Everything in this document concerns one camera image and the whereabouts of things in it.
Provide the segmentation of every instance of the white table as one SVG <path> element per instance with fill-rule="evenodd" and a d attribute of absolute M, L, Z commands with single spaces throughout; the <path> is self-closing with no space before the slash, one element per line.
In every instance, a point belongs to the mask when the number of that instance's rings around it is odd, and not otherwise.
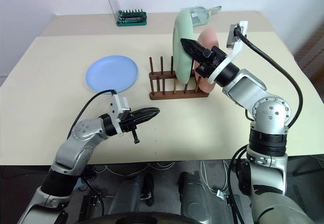
<path fill-rule="evenodd" d="M 249 31 L 248 38 L 294 77 L 304 95 L 303 111 L 288 134 L 287 153 L 323 153 L 323 103 L 276 33 L 257 30 Z M 131 108 L 159 107 L 160 113 L 138 126 L 139 144 L 134 144 L 131 133 L 111 137 L 96 148 L 90 164 L 230 158 L 249 142 L 250 122 L 244 109 L 224 96 L 218 86 L 207 98 L 149 99 L 148 57 L 153 57 L 158 70 L 163 56 L 168 68 L 171 33 L 37 37 L 0 90 L 0 164 L 52 164 L 75 117 L 94 95 L 85 82 L 87 68 L 107 55 L 125 55 L 138 65 L 137 81 L 121 93 Z M 217 36 L 220 48 L 229 54 L 228 32 Z M 296 112 L 298 97 L 293 86 L 261 57 L 244 46 L 234 63 L 259 77 L 268 92 L 285 98 Z M 171 82 L 167 82 L 168 88 L 172 88 Z M 109 96 L 100 96 L 81 119 L 108 112 L 109 102 Z"/>

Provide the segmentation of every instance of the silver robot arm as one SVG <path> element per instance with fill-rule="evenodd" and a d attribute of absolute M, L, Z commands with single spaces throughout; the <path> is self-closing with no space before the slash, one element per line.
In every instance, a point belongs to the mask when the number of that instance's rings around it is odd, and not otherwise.
<path fill-rule="evenodd" d="M 44 183 L 37 188 L 18 223 L 61 223 L 56 221 L 67 219 L 63 209 L 68 205 L 76 181 L 96 146 L 110 136 L 122 136 L 123 132 L 129 131 L 133 133 L 134 142 L 138 143 L 136 125 L 158 113 L 158 108 L 132 112 L 125 97 L 112 94 L 109 115 L 82 120 L 73 127 L 70 136 L 57 151 Z"/>
<path fill-rule="evenodd" d="M 286 143 L 291 107 L 283 98 L 269 94 L 266 86 L 246 69 L 239 70 L 232 60 L 242 47 L 242 40 L 234 34 L 236 28 L 246 36 L 247 21 L 232 25 L 227 56 L 213 47 L 208 50 L 195 40 L 181 39 L 184 51 L 199 62 L 196 71 L 209 83 L 217 83 L 222 92 L 236 104 L 250 112 L 250 140 L 246 148 L 247 161 L 240 161 L 239 188 L 252 203 L 255 223 L 314 223 L 286 193 Z"/>

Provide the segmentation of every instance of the blue plate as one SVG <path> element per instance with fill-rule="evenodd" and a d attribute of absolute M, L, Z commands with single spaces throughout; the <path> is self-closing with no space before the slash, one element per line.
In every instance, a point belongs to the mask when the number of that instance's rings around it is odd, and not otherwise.
<path fill-rule="evenodd" d="M 137 78 L 136 63 L 126 56 L 107 56 L 93 63 L 87 70 L 88 86 L 96 92 L 128 89 Z"/>

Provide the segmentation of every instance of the white wall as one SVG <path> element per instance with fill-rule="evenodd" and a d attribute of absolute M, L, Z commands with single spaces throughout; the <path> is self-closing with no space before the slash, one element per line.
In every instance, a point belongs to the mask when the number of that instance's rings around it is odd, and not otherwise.
<path fill-rule="evenodd" d="M 107 0 L 0 0 L 0 75 L 8 74 L 53 14 L 110 13 Z M 261 11 L 292 53 L 324 20 L 324 0 L 119 0 L 121 8 L 177 12 L 222 5 L 224 11 Z"/>

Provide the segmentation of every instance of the dish rack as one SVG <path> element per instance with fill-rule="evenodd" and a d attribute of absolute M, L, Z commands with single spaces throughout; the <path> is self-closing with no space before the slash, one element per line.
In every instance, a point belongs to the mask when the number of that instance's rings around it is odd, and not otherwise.
<path fill-rule="evenodd" d="M 188 83 L 185 84 L 183 90 L 177 90 L 178 80 L 177 80 L 176 72 L 173 70 L 173 56 L 171 56 L 170 71 L 164 71 L 163 56 L 160 57 L 161 71 L 154 71 L 152 57 L 150 57 L 149 60 L 150 60 L 151 72 L 148 74 L 148 76 L 151 84 L 151 92 L 149 94 L 151 100 L 192 99 L 192 98 L 208 97 L 209 93 L 205 93 L 199 89 L 201 76 L 198 77 L 194 90 L 187 90 Z M 195 77 L 194 69 L 191 70 L 190 77 Z M 173 91 L 166 91 L 166 79 L 174 80 Z M 162 91 L 160 88 L 160 80 L 162 81 Z M 153 81 L 156 81 L 157 91 L 154 91 Z"/>

